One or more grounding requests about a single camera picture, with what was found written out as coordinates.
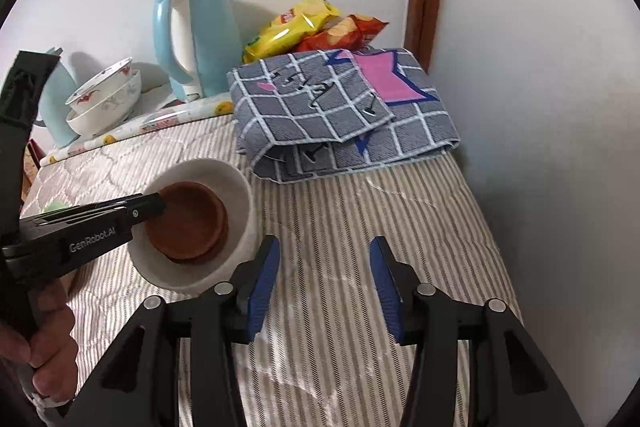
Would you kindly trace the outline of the person's left hand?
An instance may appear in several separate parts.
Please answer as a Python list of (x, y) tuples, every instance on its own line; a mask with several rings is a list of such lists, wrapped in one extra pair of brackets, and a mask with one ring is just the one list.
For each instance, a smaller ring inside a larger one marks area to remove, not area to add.
[(38, 308), (43, 313), (40, 329), (26, 340), (11, 327), (1, 324), (1, 355), (17, 364), (32, 367), (36, 392), (54, 402), (66, 402), (76, 392), (78, 346), (70, 332), (75, 326), (67, 293), (60, 280), (40, 291)]

